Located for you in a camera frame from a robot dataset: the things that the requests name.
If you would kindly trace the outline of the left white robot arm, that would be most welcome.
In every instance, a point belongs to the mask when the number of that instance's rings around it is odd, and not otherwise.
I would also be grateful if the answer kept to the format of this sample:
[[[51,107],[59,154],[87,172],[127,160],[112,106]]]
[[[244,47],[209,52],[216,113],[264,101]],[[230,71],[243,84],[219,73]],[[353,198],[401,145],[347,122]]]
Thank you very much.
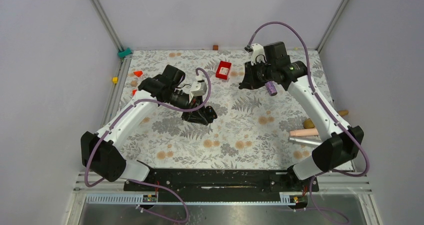
[[[161,74],[144,79],[124,108],[97,132],[85,132],[80,139],[81,160],[85,166],[84,183],[89,183],[89,171],[99,175],[100,180],[114,182],[117,179],[134,180],[144,191],[152,189],[155,177],[150,167],[136,160],[126,160],[120,150],[134,129],[159,107],[181,112],[184,121],[200,125],[211,124],[218,116],[207,106],[212,83],[207,72],[198,67],[189,92],[179,87],[186,74],[167,65]]]

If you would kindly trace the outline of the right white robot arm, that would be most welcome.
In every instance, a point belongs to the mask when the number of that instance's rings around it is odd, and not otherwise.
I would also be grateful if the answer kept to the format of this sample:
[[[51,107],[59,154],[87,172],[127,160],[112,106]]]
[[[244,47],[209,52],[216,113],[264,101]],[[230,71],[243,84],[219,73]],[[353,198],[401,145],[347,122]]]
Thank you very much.
[[[352,127],[338,112],[321,98],[321,91],[310,77],[302,61],[291,61],[283,42],[266,46],[247,45],[251,60],[244,64],[244,78],[239,89],[259,89],[267,82],[281,85],[304,109],[318,131],[322,143],[310,157],[290,166],[287,186],[301,190],[307,179],[328,172],[357,157],[364,137],[360,126]]]

